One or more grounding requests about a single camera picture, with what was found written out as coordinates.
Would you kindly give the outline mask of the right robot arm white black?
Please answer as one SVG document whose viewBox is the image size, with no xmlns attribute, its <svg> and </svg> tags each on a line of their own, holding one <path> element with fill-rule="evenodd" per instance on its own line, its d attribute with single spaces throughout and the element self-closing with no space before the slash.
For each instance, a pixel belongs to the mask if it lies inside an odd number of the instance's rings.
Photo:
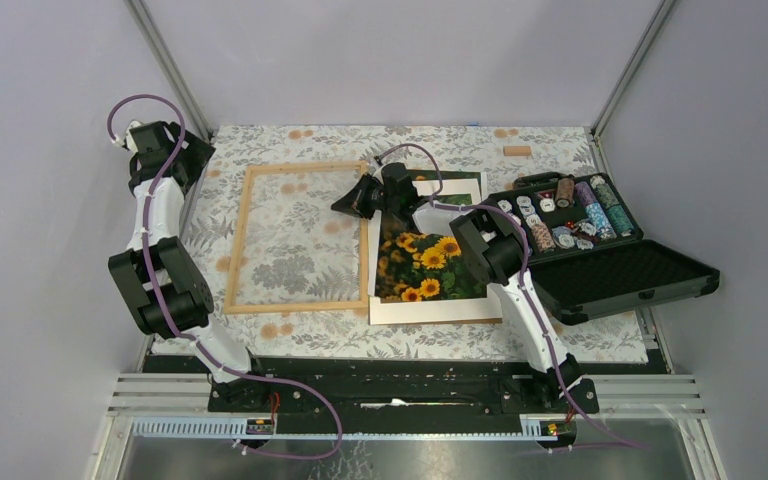
<svg viewBox="0 0 768 480">
<path fill-rule="evenodd" d="M 376 176 L 363 174 L 350 191 L 331 205 L 335 212 L 371 219 L 389 213 L 409 231 L 450 234 L 461 249 L 470 274 L 499 301 L 503 322 L 519 337 L 525 361 L 533 371 L 533 396 L 543 410 L 557 412 L 565 405 L 581 418 L 588 412 L 583 372 L 552 328 L 528 269 L 529 247 L 523 227 L 489 200 L 474 205 L 441 202 L 437 188 L 422 196 L 407 168 L 392 163 Z"/>
</svg>

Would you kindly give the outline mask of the wooden picture frame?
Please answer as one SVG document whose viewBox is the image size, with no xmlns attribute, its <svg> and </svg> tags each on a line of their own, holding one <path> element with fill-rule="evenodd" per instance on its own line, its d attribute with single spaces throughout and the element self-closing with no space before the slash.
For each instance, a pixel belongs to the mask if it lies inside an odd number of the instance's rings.
<svg viewBox="0 0 768 480">
<path fill-rule="evenodd" d="M 368 223 L 330 208 L 366 171 L 362 161 L 246 168 L 225 314 L 367 306 Z"/>
</svg>

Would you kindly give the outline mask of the sunflower photo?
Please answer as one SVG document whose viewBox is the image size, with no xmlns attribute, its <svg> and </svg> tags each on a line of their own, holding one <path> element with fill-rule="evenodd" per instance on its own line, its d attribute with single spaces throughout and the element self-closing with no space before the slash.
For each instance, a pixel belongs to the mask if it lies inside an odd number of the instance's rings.
<svg viewBox="0 0 768 480">
<path fill-rule="evenodd" d="M 395 216 L 381 218 L 374 295 L 384 302 L 485 298 L 452 236 L 408 231 Z"/>
</svg>

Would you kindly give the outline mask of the white mat board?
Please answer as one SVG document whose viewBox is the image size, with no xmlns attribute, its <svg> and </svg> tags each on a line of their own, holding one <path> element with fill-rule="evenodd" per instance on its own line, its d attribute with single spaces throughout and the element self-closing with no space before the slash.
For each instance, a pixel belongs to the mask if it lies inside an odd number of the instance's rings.
<svg viewBox="0 0 768 480">
<path fill-rule="evenodd" d="M 485 298 L 467 300 L 420 301 L 388 303 L 374 295 L 379 230 L 383 213 L 377 212 L 369 221 L 367 243 L 369 250 L 369 320 L 385 321 L 447 321 L 500 318 L 501 308 L 496 296 L 487 292 Z"/>
</svg>

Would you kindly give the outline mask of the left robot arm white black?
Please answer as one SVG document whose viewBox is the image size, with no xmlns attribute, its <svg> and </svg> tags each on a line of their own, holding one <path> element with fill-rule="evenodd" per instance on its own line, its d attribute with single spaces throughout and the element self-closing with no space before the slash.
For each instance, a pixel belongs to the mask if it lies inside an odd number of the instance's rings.
<svg viewBox="0 0 768 480">
<path fill-rule="evenodd" d="M 267 380 L 251 373 L 253 358 L 212 315 L 208 282 L 181 240 L 186 196 L 213 147 L 174 122 L 129 124 L 122 145 L 131 152 L 129 189 L 135 226 L 108 270 L 137 327 L 180 340 L 207 369 L 215 401 L 256 411 L 276 399 Z"/>
</svg>

